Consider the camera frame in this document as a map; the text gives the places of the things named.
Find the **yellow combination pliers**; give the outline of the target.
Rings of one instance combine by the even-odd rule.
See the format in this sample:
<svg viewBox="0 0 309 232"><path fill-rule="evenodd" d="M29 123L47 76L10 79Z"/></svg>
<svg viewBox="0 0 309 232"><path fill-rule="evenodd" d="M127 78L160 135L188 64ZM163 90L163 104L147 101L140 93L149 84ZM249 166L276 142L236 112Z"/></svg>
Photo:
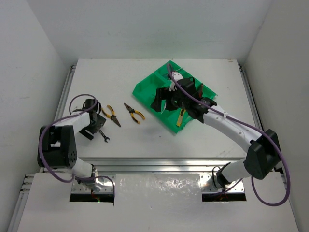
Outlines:
<svg viewBox="0 0 309 232"><path fill-rule="evenodd" d="M129 105L126 104L126 103L124 103L124 106L125 106L126 109L129 111L130 116L131 116L131 118L133 119L133 121L134 121L135 123L140 124L140 121L136 119L135 115L139 115L139 116L142 118L142 120L145 120L145 116L144 116L141 112L139 112L139 111L133 109L131 106L129 106Z"/></svg>

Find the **silver open-end wrench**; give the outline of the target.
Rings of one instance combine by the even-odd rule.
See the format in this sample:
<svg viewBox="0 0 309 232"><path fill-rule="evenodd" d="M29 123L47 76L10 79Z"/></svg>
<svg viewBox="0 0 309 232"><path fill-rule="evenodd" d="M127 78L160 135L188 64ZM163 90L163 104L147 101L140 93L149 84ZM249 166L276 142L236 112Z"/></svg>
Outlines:
<svg viewBox="0 0 309 232"><path fill-rule="evenodd" d="M102 130L99 130L99 133L100 133L101 136L103 137L104 141L105 141L106 143L108 143L109 140L110 140L110 138L109 138L108 136L106 136L106 135L103 133Z"/></svg>
<svg viewBox="0 0 309 232"><path fill-rule="evenodd" d="M166 100L163 100L162 107L161 107L161 114L163 114L163 112L165 111L166 105L167 105Z"/></svg>

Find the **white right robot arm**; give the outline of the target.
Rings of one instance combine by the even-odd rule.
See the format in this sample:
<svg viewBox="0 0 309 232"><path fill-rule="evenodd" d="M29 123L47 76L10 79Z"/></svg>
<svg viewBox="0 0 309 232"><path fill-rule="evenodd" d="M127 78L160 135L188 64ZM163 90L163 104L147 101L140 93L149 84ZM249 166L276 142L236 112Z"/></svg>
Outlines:
<svg viewBox="0 0 309 232"><path fill-rule="evenodd" d="M165 109L174 111L184 109L191 118L211 126L237 143L246 157L223 166L213 177L216 189L224 189L233 181L253 177L264 179L280 162L280 157L269 142L278 144L278 136L272 130L264 134L228 119L228 115L212 99L203 97L195 86L193 79L181 78L177 85L157 88L151 108L161 112L162 101L166 102Z"/></svg>

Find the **yellow utility knife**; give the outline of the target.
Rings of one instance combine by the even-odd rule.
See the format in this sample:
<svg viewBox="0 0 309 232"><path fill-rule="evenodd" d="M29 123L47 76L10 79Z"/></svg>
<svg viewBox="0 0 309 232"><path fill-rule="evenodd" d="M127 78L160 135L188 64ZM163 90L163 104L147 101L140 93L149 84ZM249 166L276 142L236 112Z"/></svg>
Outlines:
<svg viewBox="0 0 309 232"><path fill-rule="evenodd" d="M178 119L177 119L177 122L176 122L176 126L177 126L177 127L180 127L180 126L181 126L184 113L185 113L185 109L181 109L181 110L180 110L180 113L179 113L179 116L178 116Z"/></svg>

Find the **yellow long-nose pliers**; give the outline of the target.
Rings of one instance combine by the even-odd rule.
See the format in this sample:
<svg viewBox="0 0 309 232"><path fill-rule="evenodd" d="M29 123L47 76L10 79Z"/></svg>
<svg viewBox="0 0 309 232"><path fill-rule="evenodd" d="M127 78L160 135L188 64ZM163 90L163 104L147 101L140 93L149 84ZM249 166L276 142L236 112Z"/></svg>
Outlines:
<svg viewBox="0 0 309 232"><path fill-rule="evenodd" d="M110 114L106 113L105 110L102 108L101 111L103 115L109 118L111 121L113 121L118 127L121 127L121 124L119 123L113 108L110 105L107 105L107 108L110 110L111 113Z"/></svg>

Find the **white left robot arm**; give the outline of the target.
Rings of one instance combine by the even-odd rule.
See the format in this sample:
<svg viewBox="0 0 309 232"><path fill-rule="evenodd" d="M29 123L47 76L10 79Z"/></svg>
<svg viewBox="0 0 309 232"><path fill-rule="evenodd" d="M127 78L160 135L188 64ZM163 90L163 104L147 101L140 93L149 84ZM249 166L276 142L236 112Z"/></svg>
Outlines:
<svg viewBox="0 0 309 232"><path fill-rule="evenodd" d="M75 136L93 140L100 133L105 142L110 139L101 130L106 119L100 115L101 104L94 97L86 99L81 109L40 129L38 164L63 183L76 180L89 189L99 187L100 176L93 164L78 157Z"/></svg>

